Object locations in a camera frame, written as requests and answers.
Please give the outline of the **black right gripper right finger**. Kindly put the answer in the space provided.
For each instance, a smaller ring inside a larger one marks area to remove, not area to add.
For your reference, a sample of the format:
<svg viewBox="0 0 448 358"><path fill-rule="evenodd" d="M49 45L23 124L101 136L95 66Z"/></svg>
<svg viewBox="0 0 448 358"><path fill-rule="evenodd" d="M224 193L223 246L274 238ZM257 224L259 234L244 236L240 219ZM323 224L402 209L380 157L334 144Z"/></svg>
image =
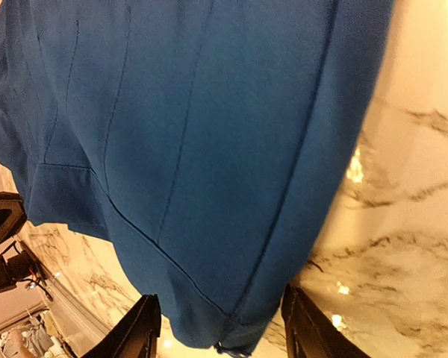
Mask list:
<svg viewBox="0 0 448 358"><path fill-rule="evenodd" d="M285 288L281 316L290 358L368 358L300 288Z"/></svg>

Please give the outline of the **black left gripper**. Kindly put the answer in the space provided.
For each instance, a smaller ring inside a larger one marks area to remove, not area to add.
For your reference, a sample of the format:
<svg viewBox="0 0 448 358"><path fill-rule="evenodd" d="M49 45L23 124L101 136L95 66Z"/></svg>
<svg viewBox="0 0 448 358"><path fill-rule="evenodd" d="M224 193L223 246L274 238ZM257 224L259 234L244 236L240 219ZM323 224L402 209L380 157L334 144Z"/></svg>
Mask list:
<svg viewBox="0 0 448 358"><path fill-rule="evenodd" d="M12 192L0 192L0 244L21 231L26 223L24 202Z"/></svg>

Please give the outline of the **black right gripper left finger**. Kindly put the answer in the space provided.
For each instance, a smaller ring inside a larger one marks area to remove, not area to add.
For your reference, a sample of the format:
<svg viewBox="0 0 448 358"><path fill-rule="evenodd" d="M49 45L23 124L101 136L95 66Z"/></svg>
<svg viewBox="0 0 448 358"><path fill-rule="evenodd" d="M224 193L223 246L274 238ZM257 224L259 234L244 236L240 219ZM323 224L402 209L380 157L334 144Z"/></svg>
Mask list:
<svg viewBox="0 0 448 358"><path fill-rule="evenodd" d="M157 295L144 295L83 358L155 358L161 334Z"/></svg>

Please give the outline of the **dark blue garment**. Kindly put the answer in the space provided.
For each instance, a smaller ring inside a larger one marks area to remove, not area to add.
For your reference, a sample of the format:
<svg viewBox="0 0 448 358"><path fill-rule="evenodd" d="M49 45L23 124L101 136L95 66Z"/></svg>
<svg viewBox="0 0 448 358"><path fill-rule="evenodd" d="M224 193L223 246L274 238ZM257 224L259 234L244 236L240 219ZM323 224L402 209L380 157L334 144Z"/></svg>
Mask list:
<svg viewBox="0 0 448 358"><path fill-rule="evenodd" d="M0 164L190 348L250 355L370 103L392 1L3 1Z"/></svg>

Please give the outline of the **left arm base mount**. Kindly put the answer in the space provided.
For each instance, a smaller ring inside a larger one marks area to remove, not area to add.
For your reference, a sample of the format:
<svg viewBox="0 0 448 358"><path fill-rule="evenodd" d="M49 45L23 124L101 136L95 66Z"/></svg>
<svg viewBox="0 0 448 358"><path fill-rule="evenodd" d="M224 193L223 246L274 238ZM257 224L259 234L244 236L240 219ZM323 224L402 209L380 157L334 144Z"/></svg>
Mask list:
<svg viewBox="0 0 448 358"><path fill-rule="evenodd" d="M46 289L48 279L42 263L25 242L13 241L0 253L0 293L26 283L29 288L39 288L52 302L54 298Z"/></svg>

